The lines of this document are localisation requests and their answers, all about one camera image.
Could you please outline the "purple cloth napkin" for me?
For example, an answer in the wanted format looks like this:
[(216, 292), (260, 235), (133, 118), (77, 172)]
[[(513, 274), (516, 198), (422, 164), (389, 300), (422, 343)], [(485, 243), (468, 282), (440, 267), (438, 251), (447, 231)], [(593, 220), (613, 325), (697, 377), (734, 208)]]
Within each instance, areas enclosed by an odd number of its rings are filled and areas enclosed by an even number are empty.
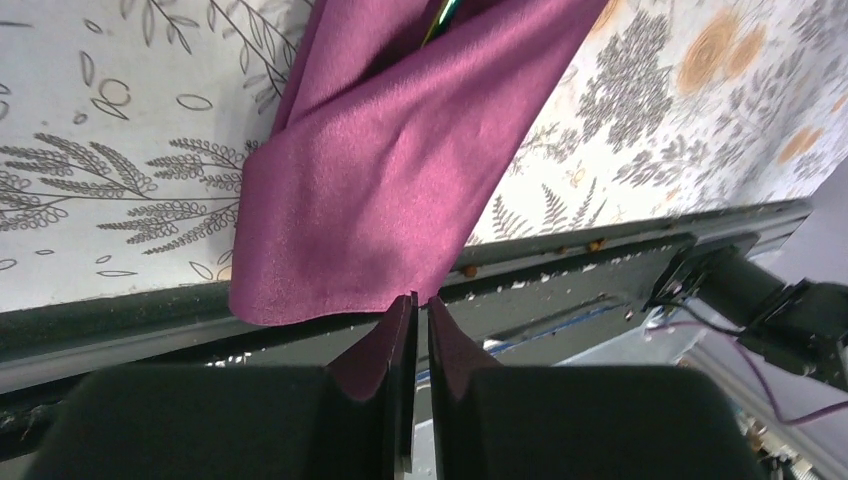
[(245, 161), (229, 307), (290, 325), (433, 296), (601, 1), (318, 1)]

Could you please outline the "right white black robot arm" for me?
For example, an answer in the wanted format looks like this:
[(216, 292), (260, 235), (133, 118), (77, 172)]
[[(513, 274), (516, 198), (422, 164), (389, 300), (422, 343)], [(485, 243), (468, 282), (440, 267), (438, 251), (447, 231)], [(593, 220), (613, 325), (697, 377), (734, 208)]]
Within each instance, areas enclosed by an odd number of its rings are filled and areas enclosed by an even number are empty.
[(680, 308), (696, 298), (731, 322), (723, 333), (768, 363), (846, 390), (846, 286), (784, 283), (747, 259), (758, 239), (745, 232), (679, 251), (646, 305)]

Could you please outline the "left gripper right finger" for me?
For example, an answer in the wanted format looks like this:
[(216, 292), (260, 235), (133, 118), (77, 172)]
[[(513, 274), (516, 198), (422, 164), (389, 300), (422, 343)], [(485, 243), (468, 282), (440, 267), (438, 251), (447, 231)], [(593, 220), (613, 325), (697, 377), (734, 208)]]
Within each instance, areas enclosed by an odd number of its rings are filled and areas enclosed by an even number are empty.
[(760, 479), (723, 391), (667, 365), (506, 366), (429, 300), (441, 479)]

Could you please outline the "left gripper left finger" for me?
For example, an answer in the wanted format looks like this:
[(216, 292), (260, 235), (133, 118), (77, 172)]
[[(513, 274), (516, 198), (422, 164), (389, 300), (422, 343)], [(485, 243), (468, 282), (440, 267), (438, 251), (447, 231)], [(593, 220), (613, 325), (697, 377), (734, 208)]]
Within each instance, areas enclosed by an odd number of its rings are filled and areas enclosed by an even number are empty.
[(418, 299), (325, 366), (126, 365), (71, 393), (29, 479), (400, 479)]

